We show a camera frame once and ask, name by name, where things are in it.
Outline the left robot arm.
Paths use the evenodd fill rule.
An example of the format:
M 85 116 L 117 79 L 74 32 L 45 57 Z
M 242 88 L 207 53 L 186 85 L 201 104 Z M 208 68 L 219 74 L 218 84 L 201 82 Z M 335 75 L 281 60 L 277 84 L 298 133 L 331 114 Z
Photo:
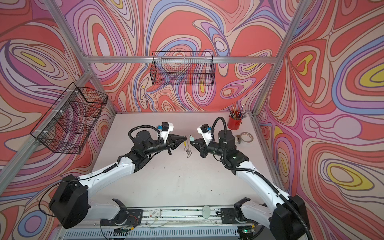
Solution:
M 120 200 L 114 199 L 112 205 L 94 204 L 92 196 L 117 180 L 138 172 L 156 154 L 162 151 L 171 153 L 186 140 L 187 137 L 170 132 L 161 132 L 156 140 L 147 130 L 138 132 L 132 138 L 134 145 L 131 150 L 119 156 L 115 163 L 80 177 L 65 177 L 51 199 L 49 209 L 65 229 L 85 220 L 97 219 L 116 226 L 126 225 L 129 213 Z

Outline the metal keyring organizer yellow grip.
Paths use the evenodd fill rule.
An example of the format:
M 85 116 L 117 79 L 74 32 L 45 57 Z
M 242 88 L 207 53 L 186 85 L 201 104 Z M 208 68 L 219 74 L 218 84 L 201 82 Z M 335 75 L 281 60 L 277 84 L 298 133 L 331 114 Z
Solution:
M 184 151 L 187 154 L 187 158 L 190 158 L 192 155 L 192 149 L 190 147 L 190 138 L 186 136 L 186 140 L 184 141 Z

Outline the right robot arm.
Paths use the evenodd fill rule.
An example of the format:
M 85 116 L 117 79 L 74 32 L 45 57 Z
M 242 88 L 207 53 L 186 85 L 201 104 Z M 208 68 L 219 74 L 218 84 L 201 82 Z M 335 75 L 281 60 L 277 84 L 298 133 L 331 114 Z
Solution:
M 246 182 L 264 201 L 263 205 L 242 199 L 239 213 L 268 228 L 277 240 L 311 240 L 310 223 L 304 200 L 278 188 L 262 175 L 250 159 L 237 149 L 236 140 L 229 130 L 219 132 L 215 142 L 211 132 L 202 133 L 200 139 L 190 138 L 190 144 L 202 158 L 219 156 L 222 165 Z

